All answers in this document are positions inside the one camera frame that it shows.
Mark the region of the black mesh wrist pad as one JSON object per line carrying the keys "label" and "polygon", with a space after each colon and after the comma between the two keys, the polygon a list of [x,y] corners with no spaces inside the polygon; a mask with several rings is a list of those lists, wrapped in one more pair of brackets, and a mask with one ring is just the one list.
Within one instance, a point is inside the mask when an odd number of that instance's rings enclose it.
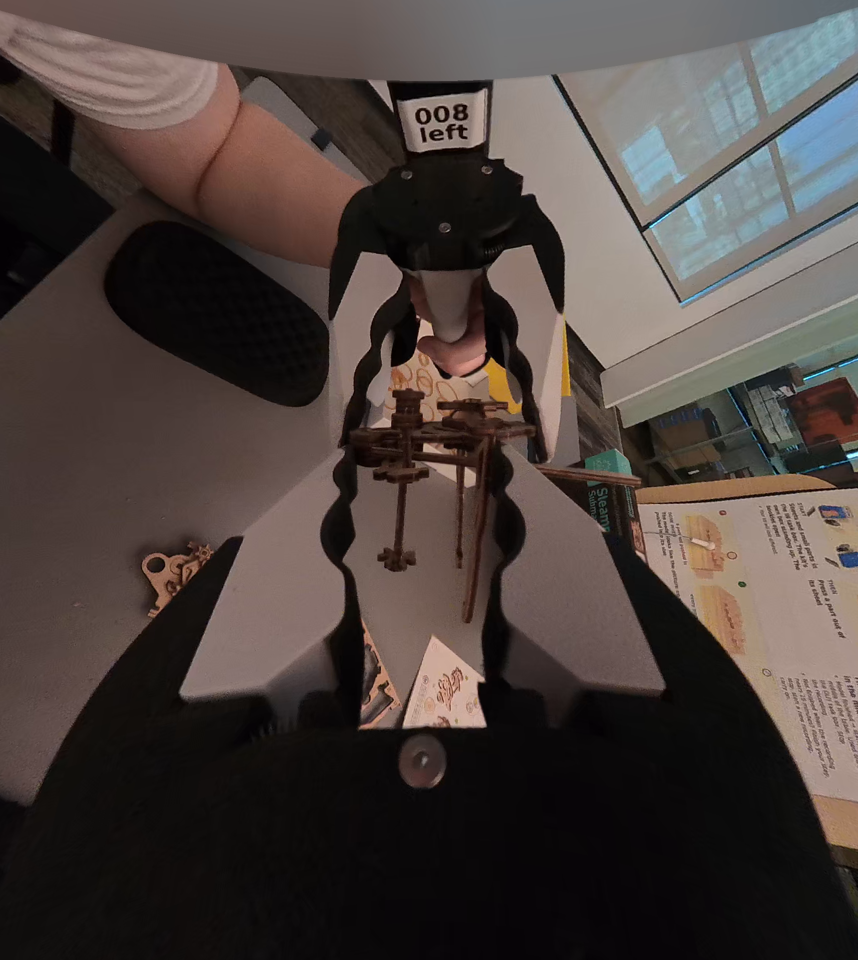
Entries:
{"label": "black mesh wrist pad", "polygon": [[329,332],[299,296],[181,222],[139,226],[110,260],[103,291],[147,342],[266,402],[313,403]]}

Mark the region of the pale wooden sheet with rings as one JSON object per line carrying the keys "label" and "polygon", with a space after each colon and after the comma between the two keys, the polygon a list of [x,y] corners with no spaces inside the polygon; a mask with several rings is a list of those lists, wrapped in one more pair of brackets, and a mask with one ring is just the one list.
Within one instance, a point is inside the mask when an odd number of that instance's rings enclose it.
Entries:
{"label": "pale wooden sheet with rings", "polygon": [[441,375],[435,364],[421,352],[417,352],[406,363],[395,366],[391,371],[391,380],[387,389],[386,409],[393,412],[396,407],[394,392],[411,390],[423,394],[420,411],[427,422],[441,419],[449,411],[438,412],[439,403],[454,403],[470,399],[472,387],[463,378],[446,378]]}

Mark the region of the large glass window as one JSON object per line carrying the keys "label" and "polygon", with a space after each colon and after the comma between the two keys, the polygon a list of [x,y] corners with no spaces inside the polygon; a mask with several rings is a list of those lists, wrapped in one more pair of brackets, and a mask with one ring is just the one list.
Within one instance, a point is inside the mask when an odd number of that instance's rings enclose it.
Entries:
{"label": "large glass window", "polygon": [[553,79],[682,304],[858,212],[858,6]]}

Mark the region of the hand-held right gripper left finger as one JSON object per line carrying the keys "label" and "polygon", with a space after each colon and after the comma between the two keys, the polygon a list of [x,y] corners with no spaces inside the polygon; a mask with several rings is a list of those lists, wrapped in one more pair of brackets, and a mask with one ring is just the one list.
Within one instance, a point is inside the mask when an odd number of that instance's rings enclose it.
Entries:
{"label": "hand-held right gripper left finger", "polygon": [[346,563],[358,467],[339,448],[243,534],[181,698],[264,699],[283,727],[316,701],[360,724],[364,630]]}

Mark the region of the dark red crate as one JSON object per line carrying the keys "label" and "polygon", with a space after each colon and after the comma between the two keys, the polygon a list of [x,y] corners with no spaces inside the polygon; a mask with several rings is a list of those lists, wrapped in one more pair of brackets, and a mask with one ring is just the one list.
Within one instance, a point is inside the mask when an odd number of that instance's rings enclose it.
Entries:
{"label": "dark red crate", "polygon": [[786,405],[808,449],[858,441],[858,395],[846,377],[797,392]]}

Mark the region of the person's left forearm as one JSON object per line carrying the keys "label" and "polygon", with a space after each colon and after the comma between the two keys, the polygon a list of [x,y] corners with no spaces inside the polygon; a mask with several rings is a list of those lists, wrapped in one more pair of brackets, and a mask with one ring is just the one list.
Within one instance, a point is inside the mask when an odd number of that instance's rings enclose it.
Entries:
{"label": "person's left forearm", "polygon": [[261,253],[327,269],[341,215],[362,184],[259,106],[218,66],[205,107],[182,123],[86,125],[162,202]]}

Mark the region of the yellow plastic box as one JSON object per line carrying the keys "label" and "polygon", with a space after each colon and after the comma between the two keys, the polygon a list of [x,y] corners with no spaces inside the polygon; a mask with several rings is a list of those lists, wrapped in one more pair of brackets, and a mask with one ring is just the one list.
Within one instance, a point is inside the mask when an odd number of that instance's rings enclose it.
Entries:
{"label": "yellow plastic box", "polygon": [[[568,398],[572,395],[572,390],[569,369],[567,327],[564,322],[562,323],[561,327],[560,343],[562,349],[560,394],[563,398]],[[508,385],[507,371],[505,368],[497,363],[494,358],[490,358],[485,364],[483,371],[487,374],[490,398],[494,402],[505,402],[507,404],[507,412],[509,414],[520,414],[522,411],[522,405],[512,397]]]}

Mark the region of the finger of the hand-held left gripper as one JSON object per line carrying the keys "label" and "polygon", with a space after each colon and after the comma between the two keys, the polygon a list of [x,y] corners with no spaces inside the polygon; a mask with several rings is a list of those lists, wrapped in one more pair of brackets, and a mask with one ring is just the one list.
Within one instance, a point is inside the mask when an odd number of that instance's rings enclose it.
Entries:
{"label": "finger of the hand-held left gripper", "polygon": [[342,410],[332,415],[337,446],[347,433],[383,414],[391,382],[396,329],[409,318],[409,287],[384,254],[361,253],[339,305],[331,314],[331,394]]}
{"label": "finger of the hand-held left gripper", "polygon": [[531,370],[531,394],[551,462],[579,462],[576,403],[561,396],[562,314],[536,257],[499,257],[487,272],[517,321],[515,345]]}

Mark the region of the dark wooden gear model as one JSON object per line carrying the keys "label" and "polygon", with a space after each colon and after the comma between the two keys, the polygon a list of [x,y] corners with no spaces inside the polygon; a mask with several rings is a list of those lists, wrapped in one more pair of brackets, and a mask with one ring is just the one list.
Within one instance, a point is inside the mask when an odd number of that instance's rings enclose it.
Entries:
{"label": "dark wooden gear model", "polygon": [[[515,448],[516,440],[537,441],[541,436],[533,424],[496,416],[506,408],[502,402],[470,398],[439,403],[438,409],[449,414],[424,421],[421,392],[396,390],[394,396],[390,425],[353,429],[344,444],[354,451],[359,468],[373,468],[376,481],[398,488],[394,539],[378,555],[378,564],[386,572],[361,579],[360,604],[363,619],[377,639],[402,643],[404,637],[427,637],[435,627],[446,633],[457,619],[469,624],[479,594],[487,601],[488,580],[497,561],[491,535],[493,459],[501,447]],[[526,459],[551,482],[610,479],[627,487],[640,485],[634,476]],[[432,467],[440,466],[455,471],[456,565],[449,571],[426,568],[404,585],[401,574],[413,569],[416,561],[411,543],[405,543],[407,489],[428,480]]]}

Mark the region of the punched wooden parts sheet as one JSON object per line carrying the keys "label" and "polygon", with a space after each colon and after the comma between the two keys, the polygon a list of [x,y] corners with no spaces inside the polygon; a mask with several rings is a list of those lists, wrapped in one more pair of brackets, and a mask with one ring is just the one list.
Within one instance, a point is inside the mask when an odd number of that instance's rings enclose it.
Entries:
{"label": "punched wooden parts sheet", "polygon": [[363,623],[363,697],[359,730],[393,729],[402,720],[402,702],[381,655]]}

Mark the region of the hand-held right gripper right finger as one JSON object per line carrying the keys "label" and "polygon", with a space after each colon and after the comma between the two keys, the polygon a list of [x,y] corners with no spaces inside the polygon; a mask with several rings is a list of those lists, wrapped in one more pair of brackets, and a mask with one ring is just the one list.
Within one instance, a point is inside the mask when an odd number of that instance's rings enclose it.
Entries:
{"label": "hand-held right gripper right finger", "polygon": [[659,698],[666,682],[600,526],[512,446],[495,454],[491,492],[487,723],[514,703],[564,724],[588,694]]}

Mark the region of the small wooden gear piece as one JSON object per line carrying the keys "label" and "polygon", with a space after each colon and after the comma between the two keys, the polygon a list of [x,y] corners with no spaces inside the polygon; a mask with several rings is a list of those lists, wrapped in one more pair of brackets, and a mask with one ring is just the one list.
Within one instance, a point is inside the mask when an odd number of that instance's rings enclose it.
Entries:
{"label": "small wooden gear piece", "polygon": [[141,570],[156,595],[147,616],[157,617],[214,554],[215,550],[208,544],[191,541],[185,553],[152,553],[143,558]]}

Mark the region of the large printed instruction poster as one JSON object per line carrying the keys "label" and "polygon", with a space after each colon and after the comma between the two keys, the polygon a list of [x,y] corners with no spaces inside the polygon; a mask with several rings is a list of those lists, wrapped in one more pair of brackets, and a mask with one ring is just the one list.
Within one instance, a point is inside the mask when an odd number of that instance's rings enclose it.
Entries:
{"label": "large printed instruction poster", "polygon": [[639,510],[650,567],[743,671],[810,792],[858,802],[858,488]]}

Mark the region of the illustrated instruction booklet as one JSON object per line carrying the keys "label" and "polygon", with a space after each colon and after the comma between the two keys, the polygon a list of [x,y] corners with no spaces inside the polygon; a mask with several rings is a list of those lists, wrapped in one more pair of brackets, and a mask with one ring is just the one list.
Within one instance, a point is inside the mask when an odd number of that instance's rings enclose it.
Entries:
{"label": "illustrated instruction booklet", "polygon": [[404,713],[404,729],[486,727],[480,700],[483,675],[432,635]]}

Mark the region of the black office chair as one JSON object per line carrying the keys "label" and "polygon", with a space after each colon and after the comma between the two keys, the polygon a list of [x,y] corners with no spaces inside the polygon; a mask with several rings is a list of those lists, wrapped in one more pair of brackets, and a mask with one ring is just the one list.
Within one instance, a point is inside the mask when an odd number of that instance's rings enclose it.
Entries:
{"label": "black office chair", "polygon": [[111,215],[71,168],[75,116],[51,109],[44,147],[0,114],[0,300],[27,294]]}

